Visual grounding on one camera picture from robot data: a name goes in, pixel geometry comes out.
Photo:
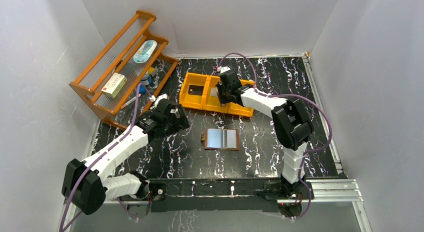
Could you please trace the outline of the aluminium frame rail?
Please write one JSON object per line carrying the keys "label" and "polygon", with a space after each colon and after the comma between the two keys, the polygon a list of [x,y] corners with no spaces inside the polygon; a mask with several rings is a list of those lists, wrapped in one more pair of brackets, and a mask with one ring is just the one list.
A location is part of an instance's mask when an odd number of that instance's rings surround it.
{"label": "aluminium frame rail", "polygon": [[290,184],[282,178],[145,179],[138,178],[129,190],[118,190],[119,177],[105,186],[95,183],[76,193],[73,204],[81,214],[91,215],[104,204],[116,201],[126,210],[145,206],[146,212],[174,210],[262,210],[282,217],[305,216],[313,202],[351,202],[361,231],[370,231],[363,197],[354,179],[302,178]]}

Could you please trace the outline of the orange wooden shelf rack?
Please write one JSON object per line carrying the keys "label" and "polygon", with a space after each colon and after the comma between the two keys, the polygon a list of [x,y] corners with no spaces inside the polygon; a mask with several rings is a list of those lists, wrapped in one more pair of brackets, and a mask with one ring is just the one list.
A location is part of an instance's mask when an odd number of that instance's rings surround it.
{"label": "orange wooden shelf rack", "polygon": [[[142,76],[153,67],[156,61],[163,61],[170,65],[160,71],[155,78],[157,87],[152,94],[157,96],[179,61],[163,53],[168,45],[168,39],[154,34],[149,30],[150,25],[156,20],[153,13],[138,10],[123,28],[111,39],[89,65],[70,82],[70,87],[88,105],[88,107],[103,122],[115,128],[125,130],[126,125],[117,120],[122,105],[130,98]],[[157,46],[150,58],[141,64],[133,60],[133,55],[144,42],[154,40]],[[102,93],[103,86],[113,73],[121,73],[127,82],[115,98]]]}

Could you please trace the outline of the yellow middle bin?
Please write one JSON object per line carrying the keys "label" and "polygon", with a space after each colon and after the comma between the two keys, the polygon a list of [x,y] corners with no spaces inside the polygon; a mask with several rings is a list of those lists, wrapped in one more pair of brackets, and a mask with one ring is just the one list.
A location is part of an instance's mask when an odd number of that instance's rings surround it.
{"label": "yellow middle bin", "polygon": [[202,108],[206,111],[227,113],[227,104],[221,104],[218,98],[217,83],[220,81],[218,76],[208,76],[202,93]]}

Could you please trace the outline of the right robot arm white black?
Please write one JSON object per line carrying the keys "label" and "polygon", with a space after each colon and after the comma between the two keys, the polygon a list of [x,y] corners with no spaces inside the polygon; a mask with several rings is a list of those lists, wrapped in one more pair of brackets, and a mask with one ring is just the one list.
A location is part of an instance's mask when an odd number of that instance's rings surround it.
{"label": "right robot arm white black", "polygon": [[296,198],[302,190],[300,180],[304,176],[303,160],[307,143],[314,131],[300,99],[288,100],[260,94],[252,85],[243,85],[237,74],[229,67],[217,69],[216,84],[220,103],[235,103],[261,112],[273,121],[279,143],[283,146],[282,194],[288,199]]}

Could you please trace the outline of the white blue oval case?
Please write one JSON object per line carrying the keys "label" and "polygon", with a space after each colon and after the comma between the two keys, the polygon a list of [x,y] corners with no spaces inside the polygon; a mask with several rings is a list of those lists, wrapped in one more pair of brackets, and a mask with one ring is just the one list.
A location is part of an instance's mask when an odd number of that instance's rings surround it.
{"label": "white blue oval case", "polygon": [[156,41],[154,40],[145,41],[133,55],[132,57],[133,61],[138,64],[147,62],[150,59],[156,47],[157,47]]}

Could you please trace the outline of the yellow left bin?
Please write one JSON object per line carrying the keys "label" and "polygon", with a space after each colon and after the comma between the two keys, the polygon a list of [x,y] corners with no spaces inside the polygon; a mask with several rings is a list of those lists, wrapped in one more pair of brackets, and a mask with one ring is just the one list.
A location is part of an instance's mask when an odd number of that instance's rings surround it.
{"label": "yellow left bin", "polygon": [[185,108],[203,109],[203,94],[209,76],[187,72],[179,93],[179,103]]}

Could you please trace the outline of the orange leather card holder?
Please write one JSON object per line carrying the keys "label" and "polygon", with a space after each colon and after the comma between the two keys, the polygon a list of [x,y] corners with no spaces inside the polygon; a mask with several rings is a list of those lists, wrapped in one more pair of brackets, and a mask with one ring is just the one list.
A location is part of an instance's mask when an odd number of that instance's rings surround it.
{"label": "orange leather card holder", "polygon": [[239,150],[240,133],[238,129],[208,128],[201,136],[205,149],[209,150]]}

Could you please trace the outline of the white red box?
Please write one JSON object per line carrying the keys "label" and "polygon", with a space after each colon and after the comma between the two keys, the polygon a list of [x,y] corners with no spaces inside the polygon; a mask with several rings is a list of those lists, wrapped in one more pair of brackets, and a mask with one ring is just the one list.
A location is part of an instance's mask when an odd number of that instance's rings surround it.
{"label": "white red box", "polygon": [[114,99],[126,82],[127,78],[125,75],[122,75],[120,73],[113,73],[113,75],[103,86],[101,92],[103,95]]}

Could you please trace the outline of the blue small cube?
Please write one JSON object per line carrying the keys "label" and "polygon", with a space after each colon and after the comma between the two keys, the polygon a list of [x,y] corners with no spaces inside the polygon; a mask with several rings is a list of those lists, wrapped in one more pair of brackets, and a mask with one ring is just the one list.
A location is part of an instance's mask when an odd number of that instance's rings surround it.
{"label": "blue small cube", "polygon": [[145,85],[140,84],[140,86],[138,88],[138,92],[140,94],[145,94],[146,93],[146,87],[145,87]]}

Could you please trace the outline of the black card in bin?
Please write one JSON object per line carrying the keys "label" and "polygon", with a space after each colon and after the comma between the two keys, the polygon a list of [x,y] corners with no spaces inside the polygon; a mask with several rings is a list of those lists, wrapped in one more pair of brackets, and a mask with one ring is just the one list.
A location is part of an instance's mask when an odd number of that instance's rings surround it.
{"label": "black card in bin", "polygon": [[188,94],[189,95],[196,95],[196,96],[202,96],[204,92],[204,86],[200,85],[189,85],[188,87]]}

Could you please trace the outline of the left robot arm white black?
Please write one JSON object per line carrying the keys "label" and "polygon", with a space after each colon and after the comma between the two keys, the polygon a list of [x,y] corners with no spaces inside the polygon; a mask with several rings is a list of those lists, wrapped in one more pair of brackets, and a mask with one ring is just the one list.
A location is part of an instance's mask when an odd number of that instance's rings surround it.
{"label": "left robot arm white black", "polygon": [[104,202],[129,195],[143,200],[151,195],[150,180],[138,172],[111,177],[111,172],[137,150],[190,127],[182,104],[160,95],[153,106],[133,119],[118,138],[99,152],[71,160],[65,169],[62,195],[86,215]]}

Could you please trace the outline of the blue white tape roll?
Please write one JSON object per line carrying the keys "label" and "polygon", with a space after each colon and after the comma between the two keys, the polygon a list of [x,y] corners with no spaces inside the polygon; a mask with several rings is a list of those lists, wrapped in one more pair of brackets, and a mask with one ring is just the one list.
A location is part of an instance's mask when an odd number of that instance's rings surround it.
{"label": "blue white tape roll", "polygon": [[153,79],[152,79],[152,76],[151,76],[151,74],[150,74],[150,72],[149,71],[147,71],[147,72],[145,72],[145,74],[143,75],[143,77],[141,78],[141,81],[140,81],[144,86],[149,86],[152,82],[153,82]]}

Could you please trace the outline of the grey card in bin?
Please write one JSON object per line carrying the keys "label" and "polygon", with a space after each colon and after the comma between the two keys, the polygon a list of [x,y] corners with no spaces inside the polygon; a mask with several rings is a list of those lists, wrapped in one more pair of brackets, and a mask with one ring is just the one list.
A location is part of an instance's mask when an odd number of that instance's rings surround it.
{"label": "grey card in bin", "polygon": [[218,97],[218,95],[219,95],[218,89],[216,87],[211,88],[209,95],[213,96],[213,97]]}

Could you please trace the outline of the yellow bin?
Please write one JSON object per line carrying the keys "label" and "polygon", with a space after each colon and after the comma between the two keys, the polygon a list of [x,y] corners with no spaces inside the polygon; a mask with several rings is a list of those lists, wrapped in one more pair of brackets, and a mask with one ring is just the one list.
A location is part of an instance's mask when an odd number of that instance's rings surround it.
{"label": "yellow bin", "polygon": [[179,93],[179,103],[185,108],[203,109],[203,94],[209,76],[187,72]]}
{"label": "yellow bin", "polygon": [[244,107],[236,103],[228,103],[226,107],[227,107],[227,113],[231,115],[239,115],[239,116],[251,118],[254,113],[253,108]]}
{"label": "yellow bin", "polygon": [[220,81],[218,76],[208,76],[202,93],[202,108],[206,111],[227,113],[227,104],[221,104],[218,98],[217,83]]}

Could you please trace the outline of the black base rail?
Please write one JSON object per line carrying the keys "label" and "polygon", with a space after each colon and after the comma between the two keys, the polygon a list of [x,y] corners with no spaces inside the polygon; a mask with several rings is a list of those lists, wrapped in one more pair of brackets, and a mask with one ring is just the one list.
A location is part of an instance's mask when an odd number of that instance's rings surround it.
{"label": "black base rail", "polygon": [[290,185],[281,178],[151,179],[141,195],[124,195],[129,206],[148,212],[258,210],[300,215],[314,199],[310,182]]}

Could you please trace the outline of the yellow right bin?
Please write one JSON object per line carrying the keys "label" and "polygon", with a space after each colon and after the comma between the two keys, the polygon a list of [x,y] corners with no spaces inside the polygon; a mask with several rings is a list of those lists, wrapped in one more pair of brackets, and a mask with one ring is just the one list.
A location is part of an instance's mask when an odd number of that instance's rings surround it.
{"label": "yellow right bin", "polygon": [[251,118],[254,113],[253,108],[244,107],[236,103],[228,103],[226,107],[227,107],[227,113],[231,115],[239,115],[239,116]]}

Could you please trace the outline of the white marker pen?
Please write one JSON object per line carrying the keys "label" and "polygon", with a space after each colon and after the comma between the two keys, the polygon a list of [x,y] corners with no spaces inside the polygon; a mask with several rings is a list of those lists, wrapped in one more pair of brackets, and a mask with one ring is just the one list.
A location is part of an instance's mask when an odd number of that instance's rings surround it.
{"label": "white marker pen", "polygon": [[122,106],[121,109],[124,109],[125,107],[127,107],[128,105],[130,105],[131,103],[133,103],[135,100],[137,100],[142,94],[138,94],[137,96],[132,97],[131,99],[129,99],[128,101],[126,101]]}

